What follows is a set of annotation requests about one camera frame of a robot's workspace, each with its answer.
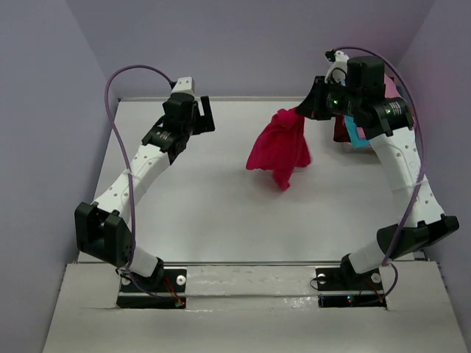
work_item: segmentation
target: towel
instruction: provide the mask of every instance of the towel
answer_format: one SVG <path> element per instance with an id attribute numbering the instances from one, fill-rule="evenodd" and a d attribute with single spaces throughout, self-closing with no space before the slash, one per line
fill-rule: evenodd
<path id="1" fill-rule="evenodd" d="M 311 164 L 311 155 L 304 138 L 304 120 L 296 108 L 278 110 L 272 121 L 258 136 L 247 160 L 246 169 L 273 171 L 273 180 L 285 191 L 294 168 Z"/>

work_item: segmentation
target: gray wall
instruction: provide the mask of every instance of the gray wall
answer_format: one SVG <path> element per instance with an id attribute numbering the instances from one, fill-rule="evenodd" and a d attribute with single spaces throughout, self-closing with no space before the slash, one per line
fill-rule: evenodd
<path id="1" fill-rule="evenodd" d="M 105 78 L 63 0 L 1 0 L 0 48 L 0 351 L 42 352 L 105 153 Z"/>
<path id="2" fill-rule="evenodd" d="M 301 96 L 326 71 L 323 54 L 333 46 L 366 46 L 397 62 L 433 0 L 67 2 L 105 75 L 146 63 L 191 75 L 199 93 L 213 96 Z M 132 72 L 117 80 L 116 93 L 168 89 Z"/>
<path id="3" fill-rule="evenodd" d="M 442 264 L 471 349 L 471 1 L 437 0 L 399 65 L 417 100 L 436 197 L 461 230 L 429 251 Z"/>

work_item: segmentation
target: purple wall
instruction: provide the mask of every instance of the purple wall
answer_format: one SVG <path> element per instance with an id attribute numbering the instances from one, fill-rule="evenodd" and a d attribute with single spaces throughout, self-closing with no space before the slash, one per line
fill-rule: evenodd
<path id="1" fill-rule="evenodd" d="M 399 69 L 417 100 L 427 175 L 461 229 L 428 252 L 445 282 L 471 349 L 471 1 L 437 0 Z"/>
<path id="2" fill-rule="evenodd" d="M 134 63 L 193 76 L 201 94 L 301 96 L 342 44 L 398 62 L 433 0 L 67 0 L 105 75 Z M 147 72 L 124 74 L 118 96 L 165 96 Z"/>
<path id="3" fill-rule="evenodd" d="M 0 352 L 36 353 L 105 155 L 105 78 L 63 0 L 1 0 L 0 48 Z"/>

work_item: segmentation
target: robotic arm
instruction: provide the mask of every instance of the robotic arm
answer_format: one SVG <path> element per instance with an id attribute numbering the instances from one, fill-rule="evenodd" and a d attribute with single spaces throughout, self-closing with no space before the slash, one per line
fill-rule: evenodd
<path id="1" fill-rule="evenodd" d="M 163 261 L 136 246 L 132 262 L 128 263 L 132 251 L 132 234 L 127 227 L 132 201 L 128 174 L 132 173 L 137 205 L 149 186 L 185 150 L 192 135 L 215 130 L 209 98 L 201 97 L 201 103 L 204 115 L 200 115 L 194 99 L 193 79 L 179 79 L 163 103 L 165 115 L 143 137 L 132 159 L 131 171 L 123 171 L 91 204 L 82 202 L 75 210 L 79 250 L 117 268 L 127 265 L 147 288 L 162 279 Z"/>
<path id="2" fill-rule="evenodd" d="M 385 98 L 384 63 L 377 57 L 350 59 L 342 51 L 328 52 L 326 57 L 333 62 L 332 66 L 326 76 L 315 78 L 311 92 L 297 112 L 313 120 L 330 120 L 335 115 L 353 117 L 383 165 L 399 220 L 412 197 L 420 169 L 414 122 L 406 101 Z M 397 227 L 393 224 L 379 229 L 371 243 L 346 255 L 341 262 L 343 277 L 353 278 L 379 267 Z M 390 258 L 424 249 L 458 227 L 457 218 L 445 215 L 424 176 Z"/>

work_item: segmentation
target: blue object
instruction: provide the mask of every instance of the blue object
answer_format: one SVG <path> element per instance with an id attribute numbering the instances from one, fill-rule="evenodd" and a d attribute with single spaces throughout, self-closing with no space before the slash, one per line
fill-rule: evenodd
<path id="1" fill-rule="evenodd" d="M 357 126 L 351 116 L 345 116 L 345 127 L 347 128 L 347 132 L 350 136 L 350 141 L 352 142 L 352 147 L 354 149 L 369 146 L 368 140 L 360 139 L 360 136 L 358 135 Z"/>

